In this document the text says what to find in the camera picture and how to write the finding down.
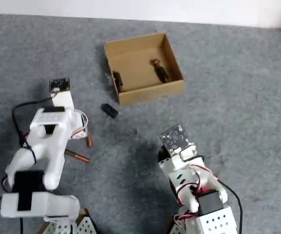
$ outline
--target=white wall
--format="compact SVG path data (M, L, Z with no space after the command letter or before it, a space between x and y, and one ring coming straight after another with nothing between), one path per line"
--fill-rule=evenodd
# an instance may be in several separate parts
M0 0L0 13L281 28L281 0Z

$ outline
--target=copper pipe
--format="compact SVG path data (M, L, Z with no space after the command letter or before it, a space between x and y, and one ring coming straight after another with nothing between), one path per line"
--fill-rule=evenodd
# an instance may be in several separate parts
M87 145L87 147L89 147L89 148L91 148L91 147L93 146L91 136L87 136L87 137L86 137L86 145Z
M71 157L74 157L76 159L79 159L79 160L81 160L83 162L86 162L86 163L90 162L90 159L88 157L85 157L83 155L80 155L80 154L78 154L78 153L76 153L74 151L68 150L68 149L65 149L64 154L65 155L69 155Z

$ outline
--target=carpet floor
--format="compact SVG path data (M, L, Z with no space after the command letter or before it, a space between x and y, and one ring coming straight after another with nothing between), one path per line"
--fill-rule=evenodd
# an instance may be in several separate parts
M184 92L119 106L104 43L156 31L169 37ZM92 118L94 147L68 143L92 162L67 156L57 193L76 196L101 233L164 233L178 205L156 161L159 134L181 122L206 166L241 198L243 233L281 234L281 30L0 15L0 180L18 149L12 106L48 97L48 80L62 77ZM102 103L119 116L106 116ZM24 131L38 107L18 111ZM232 194L229 204L238 223ZM23 222L33 233L41 218ZM19 233L19 219L0 216L0 233Z

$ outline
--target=white robotic arm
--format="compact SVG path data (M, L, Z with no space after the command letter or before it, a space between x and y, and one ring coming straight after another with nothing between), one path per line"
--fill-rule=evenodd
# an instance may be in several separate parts
M182 125L172 127L160 138L164 146L158 155L159 166L182 205L169 233L182 229L186 234L237 234L224 186L205 167Z
M38 109L25 144L6 168L12 192L2 196L3 217L41 216L45 221L60 222L67 229L76 230L78 199L50 192L59 185L68 140L83 138L88 130L87 116L74 109L70 84L66 89L66 83L68 86L69 79L51 81L54 107ZM42 158L48 159L46 171L30 170Z

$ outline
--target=open cardboard box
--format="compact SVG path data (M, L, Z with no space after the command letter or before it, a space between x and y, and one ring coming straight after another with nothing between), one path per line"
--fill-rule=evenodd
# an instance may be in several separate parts
M184 79L165 33L106 42L105 52L111 73L120 73L124 92L115 91L120 105L178 94ZM152 59L159 59L170 82L163 83L155 73Z

